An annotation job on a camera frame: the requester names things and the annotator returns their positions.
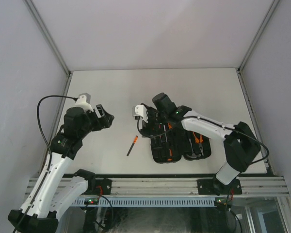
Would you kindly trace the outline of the black plastic tool case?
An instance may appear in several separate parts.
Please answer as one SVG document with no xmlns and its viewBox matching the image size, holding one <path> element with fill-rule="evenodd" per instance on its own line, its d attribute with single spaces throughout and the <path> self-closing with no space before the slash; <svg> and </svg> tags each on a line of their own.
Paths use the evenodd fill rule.
<svg viewBox="0 0 291 233">
<path fill-rule="evenodd" d="M 165 147 L 165 137 L 164 137 L 164 129 L 163 125 L 167 128 L 167 138 L 169 142 L 169 147 L 172 152 L 172 161 L 167 161 L 166 147 Z M 197 143 L 195 143 L 193 132 L 186 131 L 182 129 L 180 126 L 172 126 L 172 129 L 168 129 L 168 125 L 159 124 L 156 126 L 148 126 L 148 124 L 142 121 L 141 127 L 138 126 L 139 132 L 143 137 L 147 137 L 150 139 L 150 148 L 153 160 L 158 164 L 168 164 L 175 163 L 181 160 L 183 157 L 183 149 L 185 143 L 188 142 L 188 139 L 191 139 L 193 143 L 193 148 L 195 153 L 200 153 L 200 149 Z M 211 156 L 211 146 L 210 140 L 203 137 L 203 150 L 204 156 L 201 159 L 206 159 Z"/>
</svg>

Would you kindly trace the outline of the small orange chisel bit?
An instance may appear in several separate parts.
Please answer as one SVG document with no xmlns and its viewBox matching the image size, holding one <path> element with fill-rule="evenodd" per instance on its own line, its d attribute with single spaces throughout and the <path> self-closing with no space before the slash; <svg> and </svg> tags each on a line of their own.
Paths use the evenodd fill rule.
<svg viewBox="0 0 291 233">
<path fill-rule="evenodd" d="M 133 142 L 132 142 L 132 144 L 131 144 L 131 146 L 130 146 L 130 148 L 129 148 L 129 150 L 128 150 L 127 156 L 130 155 L 130 153 L 131 153 L 131 151 L 132 151 L 132 149 L 133 149 L 133 147 L 134 147 L 137 139 L 138 139 L 138 136 L 136 135 L 135 138 L 134 138 L 134 140 L 133 140 Z"/>
</svg>

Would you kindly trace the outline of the black handled screwdriver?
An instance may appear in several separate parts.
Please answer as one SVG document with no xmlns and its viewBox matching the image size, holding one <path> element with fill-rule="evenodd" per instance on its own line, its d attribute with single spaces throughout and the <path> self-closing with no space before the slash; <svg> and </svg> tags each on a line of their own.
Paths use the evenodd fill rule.
<svg viewBox="0 0 291 233">
<path fill-rule="evenodd" d="M 172 161 L 172 152 L 170 150 L 170 147 L 169 147 L 169 142 L 168 142 L 168 138 L 167 138 L 167 128 L 165 125 L 163 125 L 163 129 L 164 129 L 164 137 L 165 137 L 165 147 L 166 147 L 166 158 L 167 158 L 167 161 L 168 162 L 171 162 Z"/>
</svg>

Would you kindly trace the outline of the orange handled needle-nose pliers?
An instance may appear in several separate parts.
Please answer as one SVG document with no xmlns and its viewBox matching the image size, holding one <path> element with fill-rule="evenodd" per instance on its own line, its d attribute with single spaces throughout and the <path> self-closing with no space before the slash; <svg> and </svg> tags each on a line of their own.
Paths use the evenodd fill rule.
<svg viewBox="0 0 291 233">
<path fill-rule="evenodd" d="M 202 143 L 203 143 L 202 135 L 200 134 L 199 137 L 197 137 L 195 132 L 193 132 L 193 135 L 194 135 L 195 143 L 197 143 L 199 146 L 201 156 L 204 156 L 204 150 L 203 150 L 203 145 L 202 145 Z"/>
</svg>

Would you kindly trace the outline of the small claw hammer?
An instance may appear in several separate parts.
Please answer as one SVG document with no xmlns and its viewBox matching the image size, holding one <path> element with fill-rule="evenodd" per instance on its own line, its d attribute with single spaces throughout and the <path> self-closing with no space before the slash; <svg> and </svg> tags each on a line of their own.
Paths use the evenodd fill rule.
<svg viewBox="0 0 291 233">
<path fill-rule="evenodd" d="M 199 160 L 202 157 L 201 153 L 195 153 L 191 139 L 188 139 L 188 142 L 185 143 L 183 157 L 188 161 Z"/>
</svg>

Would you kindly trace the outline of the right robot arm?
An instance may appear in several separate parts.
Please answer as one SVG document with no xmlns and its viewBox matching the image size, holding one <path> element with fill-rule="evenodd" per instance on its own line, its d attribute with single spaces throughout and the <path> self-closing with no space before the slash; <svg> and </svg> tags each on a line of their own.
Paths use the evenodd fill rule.
<svg viewBox="0 0 291 233">
<path fill-rule="evenodd" d="M 188 106 L 176 106 L 165 93 L 157 94 L 152 101 L 154 107 L 145 107 L 148 123 L 168 123 L 173 128 L 198 133 L 223 145 L 226 162 L 212 179 L 216 195 L 229 190 L 231 183 L 249 166 L 263 161 L 256 156 L 265 145 L 256 139 L 246 123 L 225 124 L 205 117 Z"/>
</svg>

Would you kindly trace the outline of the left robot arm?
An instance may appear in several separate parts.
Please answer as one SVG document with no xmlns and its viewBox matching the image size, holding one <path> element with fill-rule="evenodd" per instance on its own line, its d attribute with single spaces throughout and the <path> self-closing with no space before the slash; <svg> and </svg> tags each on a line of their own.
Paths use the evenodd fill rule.
<svg viewBox="0 0 291 233">
<path fill-rule="evenodd" d="M 72 202 L 81 194 L 96 190 L 95 173 L 79 169 L 68 186 L 56 194 L 65 171 L 83 146 L 83 139 L 91 132 L 110 128 L 113 120 L 114 116 L 100 104 L 96 110 L 81 105 L 67 110 L 33 190 L 20 209 L 11 210 L 8 215 L 15 232 L 56 232 L 60 218 Z"/>
</svg>

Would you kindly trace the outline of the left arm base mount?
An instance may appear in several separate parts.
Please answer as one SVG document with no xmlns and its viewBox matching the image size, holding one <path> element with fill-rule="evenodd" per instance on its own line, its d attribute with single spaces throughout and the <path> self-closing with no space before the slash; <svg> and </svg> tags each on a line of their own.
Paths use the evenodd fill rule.
<svg viewBox="0 0 291 233">
<path fill-rule="evenodd" d="M 88 185 L 85 192 L 90 195 L 109 195 L 112 189 L 112 180 L 107 178 L 96 178 Z"/>
</svg>

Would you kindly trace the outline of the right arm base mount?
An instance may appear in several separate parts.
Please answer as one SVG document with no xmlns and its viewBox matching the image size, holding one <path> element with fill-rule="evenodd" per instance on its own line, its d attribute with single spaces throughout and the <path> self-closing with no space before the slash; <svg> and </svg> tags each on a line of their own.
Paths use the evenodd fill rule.
<svg viewBox="0 0 291 233">
<path fill-rule="evenodd" d="M 197 188 L 200 195 L 227 195 L 232 190 L 236 195 L 243 193 L 239 179 L 232 180 L 230 184 L 222 184 L 215 178 L 198 179 Z"/>
</svg>

